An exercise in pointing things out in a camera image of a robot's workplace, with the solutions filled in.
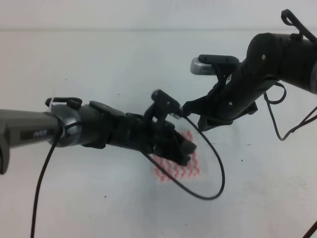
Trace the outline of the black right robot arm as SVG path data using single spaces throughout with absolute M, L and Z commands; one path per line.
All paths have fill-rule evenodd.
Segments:
M 183 106 L 184 116 L 199 115 L 198 127 L 207 131 L 257 111 L 256 100 L 279 81 L 317 92 L 317 39 L 288 9 L 282 21 L 297 34 L 257 34 L 246 58 L 199 55 L 191 62 L 195 75 L 217 77 L 207 95 Z

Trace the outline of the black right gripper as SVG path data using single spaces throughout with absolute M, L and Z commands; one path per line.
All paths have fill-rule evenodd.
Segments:
M 208 131 L 254 114 L 258 110 L 257 98 L 258 71 L 238 66 L 226 80 L 218 81 L 208 95 L 187 101 L 183 105 L 183 116 L 200 115 L 198 128 Z

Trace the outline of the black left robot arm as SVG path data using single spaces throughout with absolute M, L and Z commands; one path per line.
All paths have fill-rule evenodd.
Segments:
M 123 113 L 96 101 L 54 98 L 48 112 L 0 111 L 0 173 L 6 173 L 10 148 L 47 141 L 57 147 L 82 145 L 103 149 L 113 145 L 188 164 L 197 146 L 175 130 L 174 124 Z

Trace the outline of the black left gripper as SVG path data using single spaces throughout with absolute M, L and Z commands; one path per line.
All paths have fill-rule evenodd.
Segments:
M 114 129 L 108 139 L 109 145 L 140 151 L 146 154 L 187 166 L 197 148 L 189 140 L 183 140 L 175 126 L 164 122 L 157 126 L 154 121 L 146 121 L 142 115 L 127 113 L 116 117 Z

